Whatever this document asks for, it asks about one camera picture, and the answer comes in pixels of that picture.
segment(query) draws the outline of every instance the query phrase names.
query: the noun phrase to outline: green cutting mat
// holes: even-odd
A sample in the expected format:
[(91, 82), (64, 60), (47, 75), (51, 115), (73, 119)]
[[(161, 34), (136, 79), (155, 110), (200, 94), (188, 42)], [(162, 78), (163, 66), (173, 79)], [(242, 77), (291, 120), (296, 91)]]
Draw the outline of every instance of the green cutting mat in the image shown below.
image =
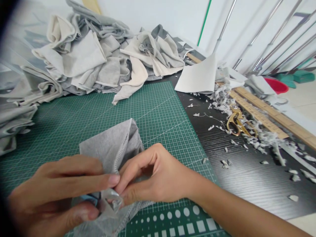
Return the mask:
[[(31, 132), (18, 148), (0, 159), (3, 188), (13, 188), (49, 161), (79, 153), (79, 143), (130, 118), (139, 127), (144, 147), (162, 143), (187, 167), (218, 183), (199, 139), (170, 82), (144, 85), (131, 98), (111, 104), (113, 94), (67, 96), (40, 105)], [(226, 236), (200, 207), (182, 199), (141, 210), (120, 236)]]

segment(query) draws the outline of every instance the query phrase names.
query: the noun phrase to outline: gold scissors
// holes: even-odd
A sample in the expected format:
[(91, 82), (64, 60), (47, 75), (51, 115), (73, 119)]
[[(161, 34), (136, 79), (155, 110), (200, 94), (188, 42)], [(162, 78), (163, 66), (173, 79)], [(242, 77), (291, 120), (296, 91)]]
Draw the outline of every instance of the gold scissors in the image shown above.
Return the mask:
[[(231, 130), (229, 125), (232, 124), (234, 126), (234, 128), (237, 130), (237, 133), (234, 133), (232, 131), (232, 134), (235, 136), (239, 136), (241, 132), (247, 134), (249, 137), (251, 137), (250, 133), (248, 132), (248, 130), (245, 128), (245, 126), (242, 124), (242, 122), (240, 121), (241, 119), (243, 119), (243, 115), (242, 112), (240, 110), (240, 108), (238, 107), (237, 104), (231, 104), (230, 105), (231, 110), (233, 111), (233, 114), (229, 117), (228, 121), (227, 121), (227, 129)], [(254, 129), (254, 127), (247, 122), (247, 124), (253, 128), (254, 132), (255, 132), (255, 137), (258, 136), (257, 131)]]

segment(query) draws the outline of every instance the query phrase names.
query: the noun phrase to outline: hand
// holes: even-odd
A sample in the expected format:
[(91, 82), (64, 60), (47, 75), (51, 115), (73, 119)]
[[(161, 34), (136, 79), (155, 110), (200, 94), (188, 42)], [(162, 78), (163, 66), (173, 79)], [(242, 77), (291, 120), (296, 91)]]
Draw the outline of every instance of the hand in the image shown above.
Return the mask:
[(90, 202), (70, 208), (71, 198), (112, 188), (120, 176), (103, 174), (102, 163), (83, 155), (43, 164), (32, 178), (15, 188), (8, 201), (23, 236), (63, 236), (98, 217)]
[[(130, 184), (144, 174), (151, 177)], [(173, 202), (188, 197), (199, 174), (184, 166), (157, 143), (128, 160), (120, 175), (121, 180), (115, 190), (124, 198), (124, 204), (129, 205), (141, 200)]]

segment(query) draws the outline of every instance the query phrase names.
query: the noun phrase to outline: black table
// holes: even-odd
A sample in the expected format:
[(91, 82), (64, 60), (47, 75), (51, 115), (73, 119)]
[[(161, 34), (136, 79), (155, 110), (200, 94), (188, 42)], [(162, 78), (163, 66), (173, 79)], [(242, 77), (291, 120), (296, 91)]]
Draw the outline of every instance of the black table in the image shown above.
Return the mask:
[[(204, 59), (196, 51), (191, 53), (201, 60)], [(175, 87), (180, 75), (181, 72), (166, 76), (162, 81), (171, 81)], [(246, 144), (243, 137), (226, 134), (216, 127), (208, 131), (208, 128), (213, 124), (220, 126), (221, 123), (207, 116), (195, 117), (193, 114), (204, 115), (206, 113), (224, 123), (227, 121), (227, 115), (215, 109), (208, 109), (210, 100), (205, 95), (194, 96), (181, 92), (177, 92), (177, 94), (222, 188), (285, 220), (316, 212), (316, 184), (307, 180), (301, 173), (299, 173), (301, 181), (293, 182), (290, 180), (292, 174), (286, 172), (289, 168), (300, 172), (300, 169), (305, 169), (301, 164), (281, 149), (281, 155), (287, 160), (286, 167), (282, 167), (275, 161), (271, 151), (269, 155), (264, 155), (248, 144), (249, 150), (247, 151), (242, 146)], [(191, 103), (199, 106), (187, 107)], [(239, 142), (240, 145), (233, 145), (230, 143), (231, 139)], [(311, 156), (316, 157), (315, 151), (309, 148), (306, 151)], [(220, 161), (224, 159), (230, 159), (233, 163), (233, 166), (228, 170), (222, 168)], [(264, 160), (268, 161), (269, 164), (260, 164), (260, 161)], [(294, 202), (288, 199), (288, 195), (299, 196), (299, 201)]]

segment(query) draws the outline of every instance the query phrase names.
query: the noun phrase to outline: red bowl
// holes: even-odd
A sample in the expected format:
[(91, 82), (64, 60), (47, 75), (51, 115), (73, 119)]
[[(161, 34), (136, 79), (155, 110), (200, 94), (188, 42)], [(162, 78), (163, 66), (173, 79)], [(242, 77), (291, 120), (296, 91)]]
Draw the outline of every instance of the red bowl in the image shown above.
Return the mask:
[(285, 93), (289, 90), (289, 87), (279, 80), (270, 78), (265, 78), (265, 80), (277, 94)]

